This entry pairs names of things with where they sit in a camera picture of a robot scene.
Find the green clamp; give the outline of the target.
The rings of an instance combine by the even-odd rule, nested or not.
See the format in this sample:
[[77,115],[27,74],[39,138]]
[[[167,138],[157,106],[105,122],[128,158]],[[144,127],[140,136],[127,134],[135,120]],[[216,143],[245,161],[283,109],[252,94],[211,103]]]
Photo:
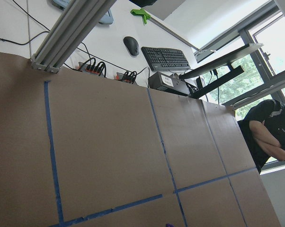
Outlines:
[[144,9],[132,9],[130,11],[130,13],[133,16],[141,16],[144,25],[146,25],[147,20],[149,20],[151,18],[151,15],[149,13],[147,13]]

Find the standing person in black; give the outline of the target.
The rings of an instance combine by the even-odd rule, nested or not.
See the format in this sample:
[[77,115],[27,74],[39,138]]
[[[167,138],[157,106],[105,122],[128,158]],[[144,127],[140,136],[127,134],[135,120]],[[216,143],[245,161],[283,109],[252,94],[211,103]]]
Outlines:
[[238,125],[259,173],[270,157],[285,161],[285,104],[264,100]]

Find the upper orange power strip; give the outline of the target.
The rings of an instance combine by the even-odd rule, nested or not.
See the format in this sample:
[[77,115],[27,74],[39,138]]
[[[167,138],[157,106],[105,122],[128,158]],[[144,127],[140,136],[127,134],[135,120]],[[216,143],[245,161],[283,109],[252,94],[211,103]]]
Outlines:
[[107,67],[103,61],[97,62],[94,57],[88,59],[85,62],[79,62],[79,66],[76,69],[80,72],[97,75],[99,77],[107,77]]

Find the black computer mouse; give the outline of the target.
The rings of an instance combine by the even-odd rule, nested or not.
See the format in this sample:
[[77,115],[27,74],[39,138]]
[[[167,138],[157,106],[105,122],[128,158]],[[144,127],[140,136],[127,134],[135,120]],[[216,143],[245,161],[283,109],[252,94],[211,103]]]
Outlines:
[[139,44],[135,38],[126,36],[123,38],[123,43],[131,56],[139,55]]

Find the black computer box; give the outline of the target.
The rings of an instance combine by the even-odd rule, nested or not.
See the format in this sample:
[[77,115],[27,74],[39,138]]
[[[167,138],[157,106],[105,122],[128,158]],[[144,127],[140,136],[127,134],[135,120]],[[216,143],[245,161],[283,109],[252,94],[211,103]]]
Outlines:
[[166,75],[162,72],[156,72],[148,78],[149,88],[173,93],[181,96],[190,96],[197,91],[197,86],[184,82],[175,74]]

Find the black keyboard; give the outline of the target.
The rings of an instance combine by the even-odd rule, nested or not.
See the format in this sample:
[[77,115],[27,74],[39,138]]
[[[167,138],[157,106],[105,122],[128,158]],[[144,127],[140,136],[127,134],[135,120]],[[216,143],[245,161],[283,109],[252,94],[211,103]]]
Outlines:
[[190,69],[184,53],[178,49],[141,47],[141,51],[151,71]]

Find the aluminium frame post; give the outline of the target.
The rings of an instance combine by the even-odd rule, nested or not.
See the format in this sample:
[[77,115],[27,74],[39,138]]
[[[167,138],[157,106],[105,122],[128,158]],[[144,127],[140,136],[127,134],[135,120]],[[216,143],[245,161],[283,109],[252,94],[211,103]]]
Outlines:
[[115,0],[72,0],[32,55],[35,70],[57,73]]

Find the lower orange power strip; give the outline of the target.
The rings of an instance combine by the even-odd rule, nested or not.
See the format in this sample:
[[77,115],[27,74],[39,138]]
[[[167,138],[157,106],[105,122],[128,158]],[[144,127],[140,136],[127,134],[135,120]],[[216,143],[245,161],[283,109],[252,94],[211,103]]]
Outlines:
[[122,82],[130,83],[130,84],[134,84],[136,77],[137,77],[136,71],[133,71],[133,72],[126,71],[125,73],[117,72],[116,75],[114,76],[114,79],[122,81]]

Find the orange power strip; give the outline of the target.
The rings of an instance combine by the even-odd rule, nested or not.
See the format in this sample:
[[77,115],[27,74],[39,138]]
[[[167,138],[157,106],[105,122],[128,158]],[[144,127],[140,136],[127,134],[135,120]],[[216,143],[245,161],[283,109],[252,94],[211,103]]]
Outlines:
[[80,72],[97,75],[99,77],[107,77],[107,67],[103,61],[97,62],[94,57],[88,59],[85,62],[79,62],[79,66],[76,69]]
[[126,71],[125,73],[117,72],[116,75],[114,76],[114,79],[122,81],[122,82],[130,83],[130,84],[134,84],[136,77],[137,77],[136,71],[133,71],[133,72]]

